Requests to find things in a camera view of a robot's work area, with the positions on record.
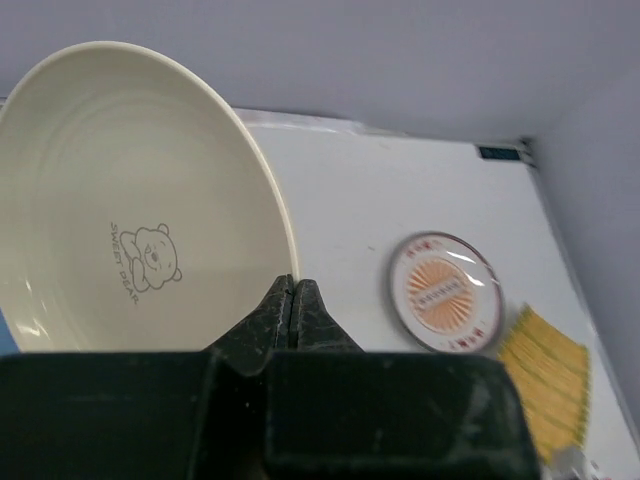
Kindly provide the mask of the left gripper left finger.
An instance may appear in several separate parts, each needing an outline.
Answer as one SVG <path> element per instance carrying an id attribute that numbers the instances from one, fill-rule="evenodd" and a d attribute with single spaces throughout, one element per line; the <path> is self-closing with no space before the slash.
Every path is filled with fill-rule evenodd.
<path id="1" fill-rule="evenodd" d="M 258 306 L 212 343 L 212 355 L 240 375 L 260 374 L 272 350 L 288 347 L 293 298 L 292 276 L 278 276 Z"/>

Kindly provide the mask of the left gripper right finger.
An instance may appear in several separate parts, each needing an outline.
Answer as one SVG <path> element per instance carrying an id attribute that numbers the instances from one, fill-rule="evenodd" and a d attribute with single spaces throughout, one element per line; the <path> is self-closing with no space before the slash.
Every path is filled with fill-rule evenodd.
<path id="1" fill-rule="evenodd" d="M 362 352 L 359 345 L 331 317 L 314 280 L 301 280 L 295 289 L 292 305 L 292 349 Z"/>

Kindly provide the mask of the orange sunburst patterned plate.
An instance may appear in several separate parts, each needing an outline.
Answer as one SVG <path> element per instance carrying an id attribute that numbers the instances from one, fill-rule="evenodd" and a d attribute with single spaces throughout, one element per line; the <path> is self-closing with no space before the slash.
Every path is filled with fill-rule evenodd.
<path id="1" fill-rule="evenodd" d="M 484 352 L 502 329 L 501 283 L 484 256 L 459 237 L 438 231 L 407 237 L 390 258 L 387 279 L 401 325 L 432 352 Z"/>

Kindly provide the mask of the cream bear plate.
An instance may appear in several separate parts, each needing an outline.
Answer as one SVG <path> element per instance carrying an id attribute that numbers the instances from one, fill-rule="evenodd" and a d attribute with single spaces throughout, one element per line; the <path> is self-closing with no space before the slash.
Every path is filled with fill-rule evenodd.
<path id="1" fill-rule="evenodd" d="M 297 276 L 240 118 L 133 44 L 64 48 L 1 109 L 1 317 L 16 352 L 197 350 Z"/>

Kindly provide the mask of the rectangular yellow bamboo tray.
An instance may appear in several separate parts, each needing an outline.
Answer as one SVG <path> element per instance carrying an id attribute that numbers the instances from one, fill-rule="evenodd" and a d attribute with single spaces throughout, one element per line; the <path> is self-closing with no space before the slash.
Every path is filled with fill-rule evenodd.
<path id="1" fill-rule="evenodd" d="M 538 455 L 585 445 L 591 405 L 588 348 L 525 304 L 498 350 L 514 382 Z"/>

